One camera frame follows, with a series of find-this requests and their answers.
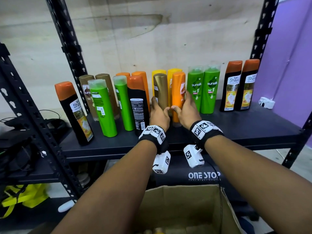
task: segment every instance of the wristband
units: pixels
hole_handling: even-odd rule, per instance
[[[156,145],[157,154],[165,153],[168,150],[168,141],[166,140],[166,134],[160,126],[151,125],[145,128],[138,138],[138,142],[141,140],[149,140]]]
[[[196,121],[190,128],[191,138],[200,149],[205,149],[207,139],[216,135],[224,135],[219,127],[209,121]]]

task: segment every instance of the perforated metal rack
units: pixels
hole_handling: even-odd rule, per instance
[[[60,37],[62,50],[66,55],[69,67],[77,84],[84,107],[89,112],[83,90],[78,77],[87,74],[87,69],[82,57],[82,49],[78,43],[71,18],[64,0],[46,0]],[[261,59],[267,40],[272,31],[272,23],[278,6],[278,0],[264,0],[259,24],[255,31],[255,40],[250,58]],[[1,94],[8,102],[16,116],[20,116],[26,130],[32,132],[32,140],[37,145],[41,155],[49,163],[58,181],[62,182],[69,195],[76,201],[83,189],[71,170],[68,159],[62,155],[62,150],[45,125],[41,114],[29,95],[25,85],[9,58],[9,51],[4,44],[0,45],[0,83]],[[296,144],[288,153],[283,165],[290,168],[299,152],[312,134],[312,114],[302,128]]]

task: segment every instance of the cardboard box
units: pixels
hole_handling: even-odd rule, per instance
[[[222,191],[222,234],[242,234],[240,224]],[[161,227],[166,234],[219,234],[218,185],[161,186],[145,192],[133,222],[133,233]]]

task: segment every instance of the white wall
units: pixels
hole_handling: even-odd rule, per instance
[[[0,0],[0,40],[39,109],[73,81],[45,0]],[[223,64],[250,56],[263,0],[66,0],[89,74]],[[0,97],[0,112],[11,111]]]

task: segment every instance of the shelf board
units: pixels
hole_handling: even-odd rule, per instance
[[[33,229],[44,222],[57,224],[67,213],[59,213],[58,207],[70,200],[70,197],[48,198],[33,208],[17,204],[8,217],[0,219],[0,232]]]
[[[252,103],[250,110],[220,112],[220,100],[216,101],[213,114],[202,114],[203,120],[216,124],[226,137],[252,150],[282,149],[292,147],[300,133],[300,127],[273,113],[272,110]],[[92,161],[101,159],[119,159],[137,143],[134,131],[126,131],[122,119],[116,120],[118,134],[108,138],[102,133],[99,122],[89,114],[88,121],[94,133],[91,143],[80,146],[73,131],[61,142],[63,154],[70,162]],[[167,131],[168,151],[181,151],[188,144],[193,144],[188,131],[170,126]]]
[[[14,184],[37,184],[59,182],[56,174],[53,173],[48,161],[44,158],[39,158],[35,164],[35,169],[28,176],[26,172],[18,171],[11,174],[8,179],[12,179]]]

